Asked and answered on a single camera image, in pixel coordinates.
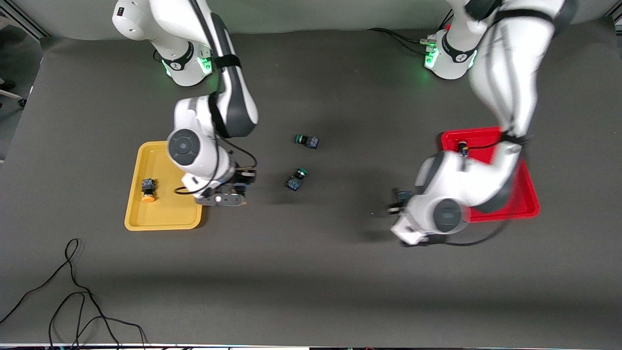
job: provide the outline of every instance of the red tray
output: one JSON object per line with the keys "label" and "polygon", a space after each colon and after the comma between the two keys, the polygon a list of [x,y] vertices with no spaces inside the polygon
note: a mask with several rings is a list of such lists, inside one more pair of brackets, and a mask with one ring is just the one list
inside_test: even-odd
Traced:
{"label": "red tray", "polygon": [[[465,130],[451,130],[446,131],[440,138],[443,149],[451,151],[457,151],[458,142],[466,141],[467,146],[486,146],[487,144],[495,143],[499,140],[501,130],[498,127],[494,128],[478,128],[478,129],[465,129]],[[483,149],[469,149],[469,157],[473,157],[485,163],[490,163],[493,157],[494,147]],[[540,214],[540,203],[536,196],[536,190],[531,182],[529,171],[527,170],[527,163],[525,160],[521,160],[516,173],[516,180],[514,181],[514,187],[512,188],[511,201],[501,210],[484,214],[471,208],[471,217],[469,222],[484,222],[503,220],[511,217],[512,219],[526,219],[535,217]]]}

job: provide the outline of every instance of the robotic arm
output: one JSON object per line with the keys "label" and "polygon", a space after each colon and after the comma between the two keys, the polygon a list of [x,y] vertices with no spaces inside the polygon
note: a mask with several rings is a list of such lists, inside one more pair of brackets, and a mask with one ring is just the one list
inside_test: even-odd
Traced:
{"label": "robotic arm", "polygon": [[[501,2],[461,1],[465,9],[470,8],[472,12],[476,12],[473,11],[474,2]],[[480,53],[471,69],[470,83],[476,95],[497,117],[503,134],[495,145],[491,164],[454,151],[441,152],[423,163],[415,180],[415,195],[391,228],[405,244],[443,242],[446,235],[467,225],[465,216],[469,207],[494,212],[506,205],[536,107],[537,71],[555,32],[554,19],[564,2],[505,0],[497,8],[480,9],[480,13],[487,16],[494,14],[479,44]],[[471,17],[460,19],[461,16],[469,15],[464,10],[455,10],[458,22],[474,21]],[[452,26],[450,33],[460,29]]]}
{"label": "robotic arm", "polygon": [[[187,192],[181,194],[192,194],[208,206],[244,204],[246,186],[254,181],[255,172],[240,168],[218,140],[249,135],[257,125],[258,111],[225,23],[205,0],[119,0],[113,22],[130,39],[150,40],[179,85],[191,84],[180,83],[178,73],[198,83],[215,66],[214,93],[177,102],[174,130],[167,140],[169,158],[186,172],[182,182]],[[170,60],[175,57],[182,57],[185,65]]]}

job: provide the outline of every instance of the green light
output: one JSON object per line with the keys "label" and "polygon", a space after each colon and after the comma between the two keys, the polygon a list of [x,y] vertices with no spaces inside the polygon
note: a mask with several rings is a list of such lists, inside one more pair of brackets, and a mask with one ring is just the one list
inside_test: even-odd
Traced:
{"label": "green light", "polygon": [[471,63],[468,64],[468,68],[471,68],[473,66],[473,64],[475,63],[475,56],[477,55],[477,50],[475,50],[475,52],[473,53],[473,58],[471,59]]}
{"label": "green light", "polygon": [[436,58],[439,56],[439,50],[438,48],[434,48],[434,50],[432,52],[428,53],[428,58],[425,60],[425,66],[428,68],[432,68],[434,67],[434,63],[436,63]]}
{"label": "green light", "polygon": [[211,74],[211,61],[210,59],[204,59],[201,57],[197,57],[197,62],[199,67],[205,75]]}
{"label": "green light", "polygon": [[164,63],[164,60],[162,60],[162,65],[164,66],[164,69],[166,69],[166,75],[170,76],[169,67],[166,65],[166,63]]}

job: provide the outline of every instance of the gray wall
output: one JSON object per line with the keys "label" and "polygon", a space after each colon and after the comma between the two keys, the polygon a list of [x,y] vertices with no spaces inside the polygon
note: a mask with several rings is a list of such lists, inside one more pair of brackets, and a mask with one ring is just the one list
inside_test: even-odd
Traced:
{"label": "gray wall", "polygon": [[[110,18],[117,0],[13,0],[54,36],[122,39]],[[575,22],[596,19],[616,0],[578,0]],[[266,33],[370,27],[431,28],[449,5],[443,0],[208,0],[231,32]]]}

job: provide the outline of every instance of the gray table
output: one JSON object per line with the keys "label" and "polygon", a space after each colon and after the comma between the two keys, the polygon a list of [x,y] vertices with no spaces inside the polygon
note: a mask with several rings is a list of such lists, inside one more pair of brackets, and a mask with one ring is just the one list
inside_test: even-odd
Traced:
{"label": "gray table", "polygon": [[[210,209],[195,230],[144,233],[123,226],[136,151],[166,139],[175,102],[207,85],[175,86],[147,42],[45,43],[0,172],[0,313],[81,237],[78,279],[152,343],[622,346],[622,65],[610,20],[572,27],[542,65],[529,164],[541,214],[470,248],[401,248],[382,217],[437,134],[495,124],[466,79],[433,77],[375,32],[233,41],[261,112],[236,140],[259,158],[249,204]],[[300,132],[319,136],[320,149],[294,145]],[[290,192],[284,181],[301,166],[308,181]],[[47,340],[74,290],[67,276],[0,326],[2,342]],[[59,315],[65,341],[77,308]],[[110,343],[103,330],[90,340]],[[135,329],[114,330],[139,341]]]}

